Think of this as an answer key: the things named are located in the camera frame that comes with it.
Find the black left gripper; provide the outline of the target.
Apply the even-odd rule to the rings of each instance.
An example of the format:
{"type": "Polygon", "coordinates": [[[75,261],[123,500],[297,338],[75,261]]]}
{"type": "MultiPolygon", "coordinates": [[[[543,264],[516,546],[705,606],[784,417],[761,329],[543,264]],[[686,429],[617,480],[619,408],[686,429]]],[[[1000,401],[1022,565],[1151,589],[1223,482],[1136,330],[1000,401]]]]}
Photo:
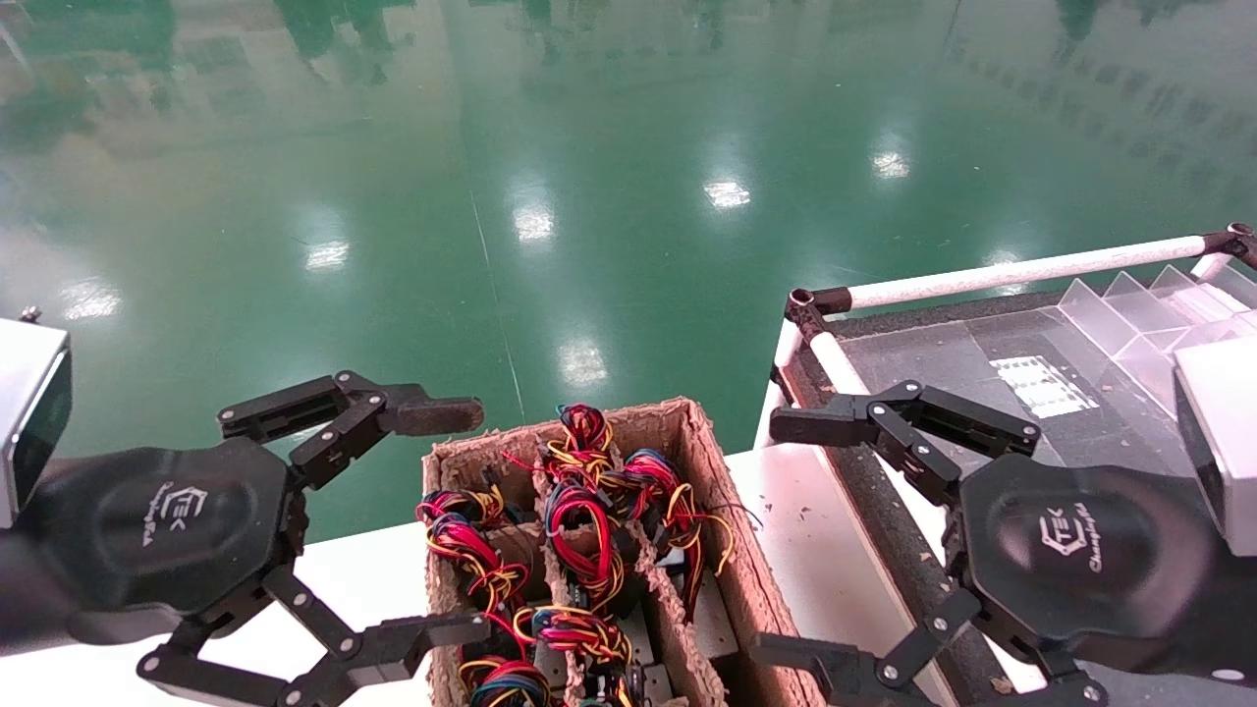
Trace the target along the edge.
{"type": "Polygon", "coordinates": [[[341,706],[412,681],[424,657],[489,637],[479,613],[349,626],[292,572],[305,497],[282,458],[246,439],[53,460],[3,532],[3,653],[112,647],[167,634],[137,676],[211,706],[341,706]],[[294,681],[202,660],[274,601],[324,648],[294,681]]]}

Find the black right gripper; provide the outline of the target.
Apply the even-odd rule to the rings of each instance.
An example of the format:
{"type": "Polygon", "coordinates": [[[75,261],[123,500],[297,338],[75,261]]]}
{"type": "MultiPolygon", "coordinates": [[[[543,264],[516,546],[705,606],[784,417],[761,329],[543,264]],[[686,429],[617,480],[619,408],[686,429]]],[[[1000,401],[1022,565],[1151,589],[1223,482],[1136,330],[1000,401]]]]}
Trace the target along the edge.
{"type": "Polygon", "coordinates": [[[1254,559],[1231,554],[1194,481],[1009,454],[962,481],[957,509],[977,626],[1014,658],[1254,686],[1254,559]]]}

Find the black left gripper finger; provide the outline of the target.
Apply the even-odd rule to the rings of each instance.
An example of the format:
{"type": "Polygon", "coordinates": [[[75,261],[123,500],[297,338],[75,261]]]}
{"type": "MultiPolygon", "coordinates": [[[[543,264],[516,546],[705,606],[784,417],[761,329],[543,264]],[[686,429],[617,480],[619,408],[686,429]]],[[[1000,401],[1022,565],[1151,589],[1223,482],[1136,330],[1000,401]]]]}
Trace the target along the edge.
{"type": "Polygon", "coordinates": [[[430,398],[414,382],[383,385],[349,370],[222,408],[222,438],[266,444],[317,428],[289,465],[300,486],[319,489],[390,434],[440,437],[479,429],[478,398],[430,398]]]}

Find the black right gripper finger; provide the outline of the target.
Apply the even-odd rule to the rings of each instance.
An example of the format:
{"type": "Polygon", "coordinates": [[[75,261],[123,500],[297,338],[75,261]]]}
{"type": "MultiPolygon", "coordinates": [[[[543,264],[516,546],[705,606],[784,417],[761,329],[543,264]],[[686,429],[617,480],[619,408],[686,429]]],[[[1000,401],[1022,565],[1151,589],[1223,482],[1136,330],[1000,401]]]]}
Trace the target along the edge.
{"type": "MultiPolygon", "coordinates": [[[[983,613],[979,598],[957,589],[887,657],[835,642],[759,632],[750,644],[758,663],[804,671],[830,706],[934,706],[915,687],[916,676],[983,613]]],[[[1033,692],[997,694],[983,706],[1109,706],[1106,689],[1076,667],[1047,660],[1046,684],[1033,692]]]]}
{"type": "Polygon", "coordinates": [[[933,437],[996,460],[1031,457],[1041,431],[1011,413],[905,380],[877,394],[836,394],[825,408],[777,408],[769,434],[804,447],[869,447],[928,502],[952,507],[959,501],[962,468],[934,447],[933,437]]]}

